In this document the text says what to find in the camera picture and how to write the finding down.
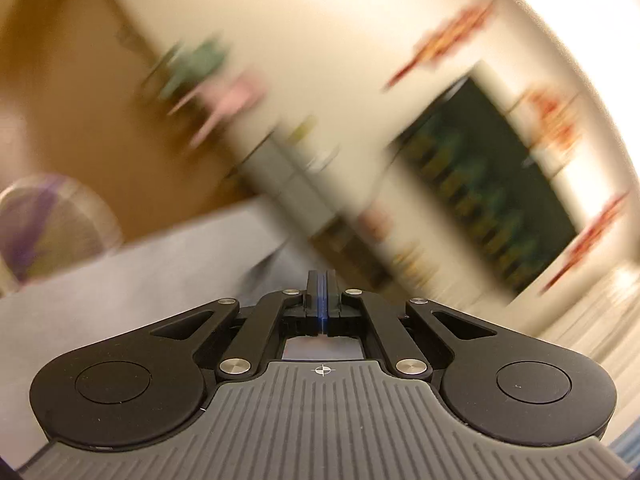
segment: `circular cover plate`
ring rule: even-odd
[[[107,361],[89,366],[76,379],[76,390],[100,404],[119,404],[141,395],[151,382],[149,371],[135,363]]]
[[[548,404],[562,399],[571,389],[571,381],[560,368],[523,361],[501,368],[496,376],[500,389],[512,399],[531,404]]]

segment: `pink object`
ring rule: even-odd
[[[225,84],[219,77],[209,76],[180,99],[169,115],[196,96],[211,111],[209,118],[189,142],[190,148],[197,148],[220,121],[229,120],[238,112],[251,108],[265,93],[260,79],[249,71],[242,72],[230,84]]]

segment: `crosshair marking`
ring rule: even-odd
[[[314,372],[318,375],[322,375],[322,377],[334,371],[335,370],[333,368],[329,368],[328,366],[325,366],[324,363],[322,363],[322,366],[314,368]]]

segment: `white table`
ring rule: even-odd
[[[250,286],[248,271],[287,240]],[[271,290],[304,289],[307,271],[321,266],[271,205],[256,199],[0,300],[0,456],[17,468],[47,442],[29,388],[58,355],[217,298],[247,305]]]

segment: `gray ribbed plate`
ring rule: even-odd
[[[468,428],[428,384],[376,361],[273,362],[223,384],[207,411],[164,442],[127,452],[56,443],[26,479],[623,479],[630,470],[596,438],[550,448],[504,444]]]

